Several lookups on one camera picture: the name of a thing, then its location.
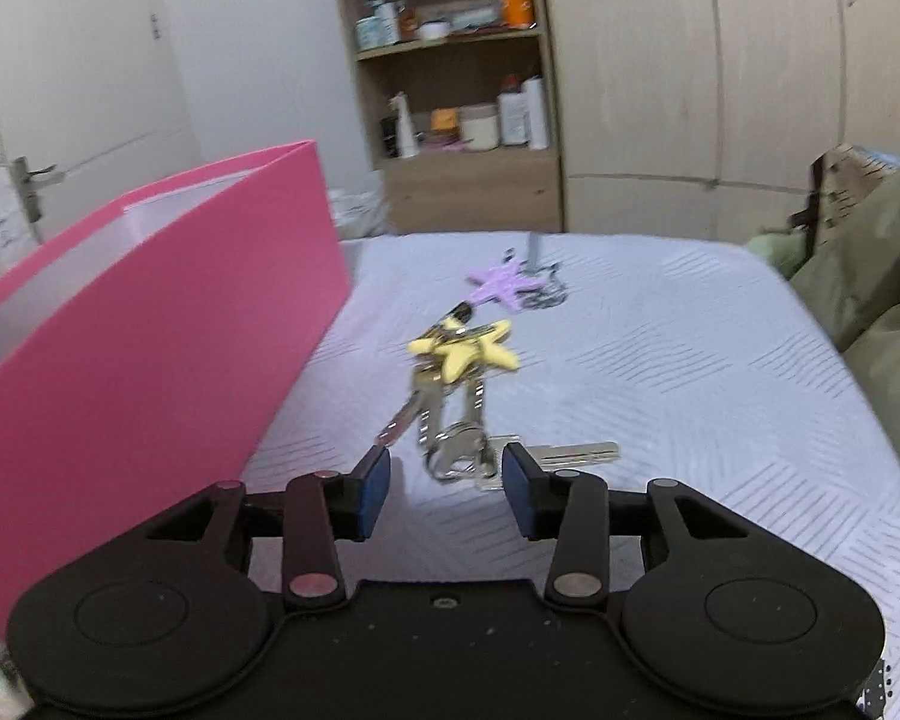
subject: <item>pink box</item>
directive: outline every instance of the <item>pink box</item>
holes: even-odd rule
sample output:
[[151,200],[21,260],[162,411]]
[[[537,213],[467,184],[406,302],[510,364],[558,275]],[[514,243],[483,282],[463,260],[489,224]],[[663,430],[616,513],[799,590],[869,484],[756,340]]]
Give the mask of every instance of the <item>pink box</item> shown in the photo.
[[350,290],[313,143],[131,191],[0,279],[0,632],[55,568],[240,475]]

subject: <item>white bottle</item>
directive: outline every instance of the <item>white bottle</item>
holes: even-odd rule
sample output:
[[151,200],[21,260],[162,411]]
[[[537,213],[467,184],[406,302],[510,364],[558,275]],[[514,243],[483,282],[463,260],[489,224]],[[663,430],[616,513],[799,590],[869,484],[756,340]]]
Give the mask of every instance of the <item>white bottle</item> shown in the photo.
[[410,103],[404,92],[398,92],[391,100],[391,110],[396,113],[396,148],[400,159],[410,159],[420,153],[410,121]]
[[523,94],[527,99],[527,128],[530,130],[530,148],[541,151],[550,147],[547,131],[547,98],[543,91],[543,79],[534,77],[523,82]]
[[516,76],[510,76],[497,98],[500,104],[500,141],[504,146],[527,143],[527,96],[520,91]]

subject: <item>wooden shelf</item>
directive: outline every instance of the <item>wooden shelf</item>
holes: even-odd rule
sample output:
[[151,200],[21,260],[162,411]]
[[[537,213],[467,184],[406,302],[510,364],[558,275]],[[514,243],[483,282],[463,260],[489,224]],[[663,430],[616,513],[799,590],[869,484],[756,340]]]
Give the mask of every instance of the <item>wooden shelf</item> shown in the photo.
[[402,233],[559,232],[557,151],[425,151],[381,162],[391,221]]
[[376,59],[380,56],[391,56],[396,53],[417,52],[423,49],[438,49],[442,46],[456,46],[458,43],[483,43],[491,40],[514,40],[516,38],[535,38],[543,34],[538,26],[532,29],[514,29],[510,32],[492,32],[487,35],[466,35],[447,37],[442,40],[412,40],[406,43],[397,43],[395,46],[384,46],[381,49],[370,49],[365,52],[357,52],[358,62],[368,59]]

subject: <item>purple star keychain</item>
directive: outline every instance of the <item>purple star keychain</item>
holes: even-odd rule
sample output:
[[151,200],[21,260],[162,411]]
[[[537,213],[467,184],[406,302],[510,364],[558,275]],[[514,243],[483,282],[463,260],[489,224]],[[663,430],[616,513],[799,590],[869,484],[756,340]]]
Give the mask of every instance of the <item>purple star keychain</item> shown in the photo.
[[514,250],[506,252],[504,264],[481,271],[471,271],[467,278],[480,285],[469,298],[466,298],[467,303],[479,306],[490,300],[499,300],[512,312],[517,312],[521,308],[517,293],[539,290],[547,284],[546,278],[520,274],[520,263],[514,258]]

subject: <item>bed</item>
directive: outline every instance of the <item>bed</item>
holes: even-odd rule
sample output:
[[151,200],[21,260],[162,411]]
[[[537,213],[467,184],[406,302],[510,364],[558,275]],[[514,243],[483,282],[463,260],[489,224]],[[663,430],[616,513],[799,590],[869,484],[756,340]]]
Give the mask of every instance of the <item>bed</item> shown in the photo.
[[[468,269],[520,256],[522,233],[440,234],[346,244],[354,289],[247,464],[250,491],[349,469],[409,394],[406,343],[468,294]],[[547,236],[566,303],[512,319],[515,373],[487,378],[491,435],[528,445],[619,442],[593,466],[643,490],[680,479],[839,568],[887,622],[888,717],[900,720],[900,464],[840,356],[787,284],[754,255],[711,242]],[[496,304],[476,322],[506,316]],[[448,401],[461,412],[461,394]],[[413,431],[394,445],[394,483],[374,537],[342,542],[349,584],[545,576],[553,543],[519,538],[501,493],[441,485]],[[633,539],[612,543],[624,589],[642,573]],[[276,586],[277,545],[251,576]]]

